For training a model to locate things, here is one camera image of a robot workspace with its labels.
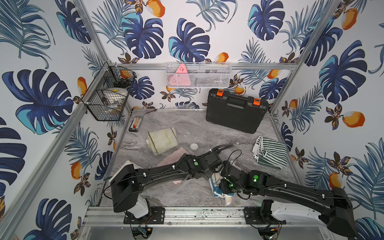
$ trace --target orange latch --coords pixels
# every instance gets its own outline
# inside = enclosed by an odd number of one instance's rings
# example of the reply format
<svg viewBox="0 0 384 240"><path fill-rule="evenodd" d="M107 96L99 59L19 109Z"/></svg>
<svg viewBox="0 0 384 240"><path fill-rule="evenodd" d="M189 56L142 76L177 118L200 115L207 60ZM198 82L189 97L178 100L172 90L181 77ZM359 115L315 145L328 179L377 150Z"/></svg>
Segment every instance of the orange latch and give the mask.
<svg viewBox="0 0 384 240"><path fill-rule="evenodd" d="M260 106L260 99L255 98L254 101L253 101L253 104L256 105L256 106Z"/></svg>
<svg viewBox="0 0 384 240"><path fill-rule="evenodd" d="M218 90L216 95L222 97L223 96L223 93L224 93L224 90Z"/></svg>

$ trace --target green striped towel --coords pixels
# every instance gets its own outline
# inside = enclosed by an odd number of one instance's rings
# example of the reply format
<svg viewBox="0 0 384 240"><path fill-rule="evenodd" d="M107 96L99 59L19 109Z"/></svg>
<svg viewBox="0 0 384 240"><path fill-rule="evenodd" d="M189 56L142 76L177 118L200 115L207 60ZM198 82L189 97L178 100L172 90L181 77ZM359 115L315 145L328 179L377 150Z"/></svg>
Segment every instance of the green striped towel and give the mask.
<svg viewBox="0 0 384 240"><path fill-rule="evenodd" d="M257 163L275 169L287 167L287 151L285 144L260 136L252 152Z"/></svg>

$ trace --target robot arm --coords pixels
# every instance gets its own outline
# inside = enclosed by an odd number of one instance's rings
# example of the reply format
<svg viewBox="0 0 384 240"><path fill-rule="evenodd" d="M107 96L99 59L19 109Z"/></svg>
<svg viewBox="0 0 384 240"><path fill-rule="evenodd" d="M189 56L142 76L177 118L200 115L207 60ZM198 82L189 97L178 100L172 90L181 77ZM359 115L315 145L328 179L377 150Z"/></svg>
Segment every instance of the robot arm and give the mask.
<svg viewBox="0 0 384 240"><path fill-rule="evenodd" d="M174 164L151 169L134 169L132 164L124 166L111 181L114 211L131 212L131 209L137 209L137 204L141 203L138 201L139 193L154 185L201 177L208 180L213 173L221 171L221 176L225 179L220 186L223 193L236 192L286 199L320 212L319 219L330 231L346 237L356 235L353 207L343 189L313 189L257 170L246 173L220 159L219 153L228 147L230 145L221 145L200 156L184 154Z"/></svg>

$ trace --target folded cloth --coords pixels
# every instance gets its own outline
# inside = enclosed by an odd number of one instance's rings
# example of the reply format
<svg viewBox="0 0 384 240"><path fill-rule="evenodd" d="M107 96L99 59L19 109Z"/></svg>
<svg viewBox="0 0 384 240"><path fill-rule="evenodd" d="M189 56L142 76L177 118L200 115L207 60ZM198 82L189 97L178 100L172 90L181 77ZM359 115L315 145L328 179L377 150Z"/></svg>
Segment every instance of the folded cloth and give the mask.
<svg viewBox="0 0 384 240"><path fill-rule="evenodd" d="M183 147L181 147L178 150L171 153L170 155L166 156L163 159L163 161L161 161L157 166L160 167L160 166L164 166L164 165L168 165L168 164L177 162L183 156L184 153L188 154L188 152ZM174 184L181 183L181 180L173 181L173 183Z"/></svg>
<svg viewBox="0 0 384 240"><path fill-rule="evenodd" d="M282 169L287 167L285 144L260 136L252 149L257 163L260 165Z"/></svg>
<svg viewBox="0 0 384 240"><path fill-rule="evenodd" d="M148 132L147 144L155 156L178 145L176 130L173 127Z"/></svg>
<svg viewBox="0 0 384 240"><path fill-rule="evenodd" d="M219 187L221 182L221 175L220 173L214 173L209 178L209 184L211 185L212 193L214 197L221 197L225 199L225 205L228 206L232 203L232 197L235 195L234 193L231 194L224 194L223 190Z"/></svg>

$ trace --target black toolbox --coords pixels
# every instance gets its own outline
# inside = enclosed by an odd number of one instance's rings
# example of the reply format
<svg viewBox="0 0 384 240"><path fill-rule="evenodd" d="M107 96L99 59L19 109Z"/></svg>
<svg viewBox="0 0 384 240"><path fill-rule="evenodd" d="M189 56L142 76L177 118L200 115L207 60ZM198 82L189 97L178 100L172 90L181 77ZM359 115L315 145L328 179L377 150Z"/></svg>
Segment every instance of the black toolbox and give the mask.
<svg viewBox="0 0 384 240"><path fill-rule="evenodd" d="M208 95L206 119L242 132L255 133L268 107L266 100L212 88Z"/></svg>

